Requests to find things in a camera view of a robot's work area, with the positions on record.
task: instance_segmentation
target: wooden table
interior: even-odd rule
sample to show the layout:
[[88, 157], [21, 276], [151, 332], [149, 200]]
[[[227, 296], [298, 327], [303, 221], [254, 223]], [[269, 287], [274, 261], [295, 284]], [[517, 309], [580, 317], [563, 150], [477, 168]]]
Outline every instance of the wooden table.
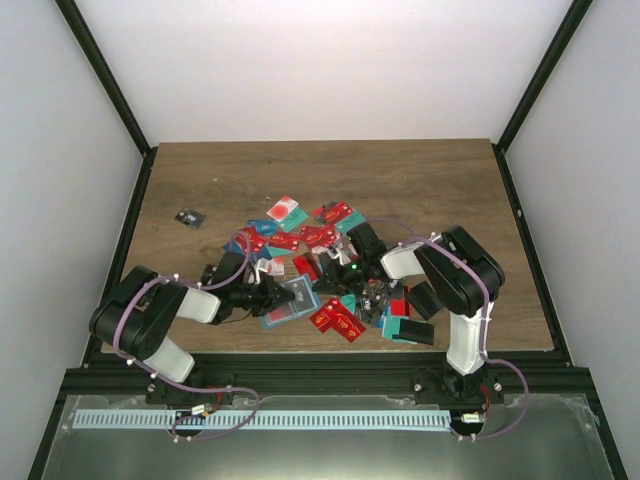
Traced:
[[[463, 225], [506, 273], [489, 348], [553, 348], [488, 140], [162, 144], [125, 274], [139, 264], [196, 281], [206, 263], [218, 262], [234, 230], [268, 218], [266, 211], [283, 195], [307, 213], [345, 200], [367, 217], [402, 220], [425, 235]], [[183, 207], [207, 215], [198, 230], [174, 220]], [[375, 228], [385, 241], [407, 237], [394, 225]], [[293, 256], [286, 278], [297, 276]], [[265, 330], [256, 318], [238, 320], [244, 315], [237, 311], [219, 326], [177, 319], [170, 336], [194, 352], [442, 350], [449, 341], [444, 312], [433, 319], [434, 347], [391, 342], [375, 328], [349, 344], [336, 332], [320, 333], [307, 318]]]

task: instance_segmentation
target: black frame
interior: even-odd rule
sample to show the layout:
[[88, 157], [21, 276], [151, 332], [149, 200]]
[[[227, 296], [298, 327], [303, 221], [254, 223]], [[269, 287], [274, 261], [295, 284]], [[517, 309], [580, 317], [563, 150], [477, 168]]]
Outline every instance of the black frame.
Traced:
[[[157, 147], [151, 148], [147, 142], [75, 1], [56, 0], [56, 3], [142, 156], [138, 179], [105, 284], [105, 296], [118, 284], [122, 276]], [[572, 365], [571, 355], [505, 157], [591, 3], [592, 0], [572, 2], [504, 133], [498, 143], [493, 145], [496, 162], [554, 345], [551, 351], [500, 352], [499, 357], [510, 360], [521, 368], [530, 383], [532, 393], [584, 394], [592, 411], [599, 417], [598, 431], [614, 477], [626, 479], [589, 370]], [[41, 478], [44, 472], [51, 442], [68, 395], [147, 395], [148, 401], [153, 403], [192, 403], [193, 397], [190, 398], [189, 395], [171, 388], [156, 388], [149, 393], [147, 387], [151, 380], [146, 373], [126, 367], [122, 360], [114, 355], [103, 354], [100, 349], [101, 342], [91, 338], [85, 351], [83, 366], [67, 370], [33, 463], [30, 479]], [[398, 394], [414, 395], [416, 402], [420, 403], [420, 394], [413, 389], [416, 372], [421, 367], [427, 367], [440, 373], [445, 353], [196, 354], [194, 358], [197, 366], [194, 374], [200, 377], [200, 380], [204, 377], [208, 383], [213, 384], [247, 385], [262, 395], [309, 395], [319, 392]], [[313, 378], [309, 378], [310, 369], [314, 371]], [[495, 374], [503, 385], [504, 393], [518, 393], [521, 390], [519, 379], [510, 370], [497, 368]]]

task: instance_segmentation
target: blue card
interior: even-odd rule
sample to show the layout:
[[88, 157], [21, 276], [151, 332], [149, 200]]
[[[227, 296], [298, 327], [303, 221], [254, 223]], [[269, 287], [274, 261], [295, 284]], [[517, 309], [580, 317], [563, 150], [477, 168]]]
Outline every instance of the blue card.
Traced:
[[278, 226], [285, 232], [290, 232], [302, 222], [304, 222], [307, 218], [309, 218], [309, 215], [307, 215], [304, 210], [297, 206], [291, 211], [289, 215], [285, 217], [284, 220], [282, 220], [278, 224]]

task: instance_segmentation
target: white wall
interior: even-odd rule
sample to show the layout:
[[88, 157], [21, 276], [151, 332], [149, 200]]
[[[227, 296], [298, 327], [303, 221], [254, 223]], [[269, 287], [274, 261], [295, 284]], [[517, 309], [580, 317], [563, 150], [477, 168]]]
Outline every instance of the white wall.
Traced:
[[569, 0], [79, 0], [153, 144], [490, 137]]
[[509, 165], [578, 365], [640, 478], [638, 2], [594, 2]]
[[140, 165], [53, 1], [0, 5], [0, 449], [26, 478]]

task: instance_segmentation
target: cable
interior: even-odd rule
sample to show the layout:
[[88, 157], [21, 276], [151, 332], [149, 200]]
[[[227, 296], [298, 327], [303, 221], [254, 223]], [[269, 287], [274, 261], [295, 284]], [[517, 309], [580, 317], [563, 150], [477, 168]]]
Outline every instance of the cable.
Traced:
[[[491, 438], [496, 438], [501, 435], [504, 435], [505, 433], [510, 432], [515, 427], [517, 427], [522, 421], [522, 419], [524, 418], [525, 414], [527, 413], [527, 409], [529, 407], [529, 385], [527, 384], [527, 379], [524, 378], [524, 375], [522, 374], [520, 369], [516, 367], [513, 363], [507, 360], [502, 360], [502, 359], [491, 359], [487, 355], [487, 318], [488, 318], [489, 303], [490, 303], [489, 290], [487, 290], [487, 286], [483, 283], [482, 279], [476, 274], [476, 272], [474, 272], [471, 269], [471, 267], [469, 267], [465, 262], [463, 262], [458, 257], [456, 257], [453, 253], [449, 252], [448, 250], [444, 249], [437, 243], [432, 242], [431, 240], [425, 237], [414, 236], [409, 240], [407, 240], [405, 243], [410, 244], [415, 242], [422, 242], [426, 246], [433, 248], [436, 252], [447, 257], [449, 260], [455, 263], [459, 268], [464, 270], [471, 277], [471, 279], [478, 284], [478, 287], [482, 292], [483, 303], [482, 303], [482, 309], [480, 311], [480, 339], [478, 341], [480, 358], [482, 358], [482, 360], [487, 362], [489, 365], [504, 365], [505, 367], [508, 367], [511, 370], [513, 370], [513, 372], [518, 376], [518, 378], [522, 382], [522, 388], [524, 389], [524, 404], [522, 406], [522, 410], [520, 411], [520, 415], [518, 415], [518, 418], [516, 418], [509, 425], [504, 427], [502, 430], [498, 430], [497, 432], [475, 437], [475, 440], [489, 440]], [[464, 438], [472, 439], [471, 437], [464, 437], [463, 435], [460, 435], [458, 432], [456, 432], [453, 429], [453, 427], [451, 428], [451, 433], [453, 433], [459, 439], [464, 439]]]
[[[365, 223], [372, 223], [372, 222], [373, 223], [375, 223], [375, 222], [393, 223], [395, 225], [400, 225], [401, 227], [406, 229], [411, 235], [415, 235], [416, 234], [416, 232], [413, 230], [413, 228], [411, 228], [408, 224], [406, 224], [406, 223], [404, 223], [404, 222], [402, 222], [400, 220], [395, 220], [393, 218], [386, 218], [386, 217], [368, 218]], [[346, 234], [338, 235], [338, 239], [335, 242], [333, 242], [333, 246], [335, 247], [336, 245], [339, 245], [340, 242], [342, 240], [344, 240], [344, 238], [346, 236], [347, 236]]]
[[[236, 278], [238, 278], [241, 274], [244, 273], [245, 268], [246, 268], [247, 264], [249, 263], [249, 256], [250, 256], [249, 236], [246, 234], [246, 232], [243, 232], [243, 231], [239, 230], [237, 232], [234, 232], [234, 234], [231, 236], [231, 240], [230, 240], [229, 243], [234, 241], [234, 238], [235, 238], [236, 234], [242, 235], [244, 237], [244, 239], [245, 239], [246, 244], [247, 244], [247, 252], [245, 254], [244, 261], [242, 262], [242, 265], [241, 265], [240, 269], [237, 272], [235, 272], [233, 275], [231, 275], [231, 277], [229, 277], [226, 280], [223, 280], [222, 282], [216, 283], [215, 285], [207, 285], [206, 287], [203, 286], [202, 290], [215, 290], [216, 288], [224, 287], [225, 285], [228, 285], [229, 283], [233, 282]], [[120, 350], [120, 337], [122, 336], [122, 332], [124, 330], [124, 327], [127, 324], [127, 321], [129, 320], [131, 312], [133, 311], [135, 306], [142, 299], [142, 297], [149, 290], [151, 290], [154, 286], [156, 286], [156, 285], [158, 285], [159, 283], [162, 283], [162, 282], [168, 282], [170, 280], [177, 281], [177, 278], [174, 277], [174, 276], [169, 276], [169, 275], [160, 275], [160, 276], [154, 278], [153, 280], [145, 283], [142, 286], [142, 288], [133, 296], [133, 298], [131, 299], [129, 304], [126, 306], [126, 308], [122, 312], [122, 316], [120, 317], [120, 321], [118, 322], [118, 325], [116, 326], [116, 330], [115, 330], [115, 332], [113, 334], [113, 350], [115, 351], [116, 355], [118, 355], [120, 358], [127, 359], [128, 361], [129, 360], [133, 360], [134, 364], [136, 364], [138, 367], [142, 368], [146, 372], [149, 372], [149, 373], [151, 373], [153, 375], [156, 375], [156, 378], [160, 379], [164, 383], [166, 383], [168, 385], [171, 385], [172, 387], [177, 388], [179, 390], [183, 390], [185, 392], [204, 393], [204, 394], [211, 394], [211, 393], [248, 393], [249, 395], [253, 396], [256, 399], [256, 405], [255, 405], [254, 409], [251, 411], [251, 413], [249, 414], [249, 416], [247, 418], [245, 418], [243, 421], [241, 421], [240, 423], [238, 423], [237, 425], [235, 425], [234, 427], [232, 427], [232, 428], [230, 428], [228, 430], [225, 430], [223, 432], [217, 433], [215, 435], [209, 435], [207, 437], [202, 438], [202, 440], [210, 439], [210, 438], [224, 437], [226, 435], [229, 435], [229, 434], [231, 434], [233, 432], [238, 431], [239, 429], [244, 427], [247, 423], [249, 423], [253, 419], [253, 417], [256, 416], [256, 414], [258, 413], [258, 407], [260, 405], [260, 396], [258, 395], [258, 392], [256, 392], [255, 390], [253, 390], [251, 388], [244, 388], [244, 387], [226, 387], [226, 388], [196, 388], [196, 387], [189, 387], [187, 385], [183, 385], [181, 383], [174, 382], [170, 378], [165, 377], [161, 373], [156, 372], [154, 369], [152, 369], [151, 367], [146, 365], [144, 362], [136, 360], [132, 356], [130, 356], [130, 355], [126, 354], [125, 352], [123, 352], [122, 350]], [[191, 287], [191, 288], [199, 288], [200, 287], [200, 285], [198, 285], [198, 284], [193, 285], [191, 283], [186, 283], [186, 282], [180, 282], [180, 283], [182, 283], [183, 285], [186, 285], [188, 287]]]

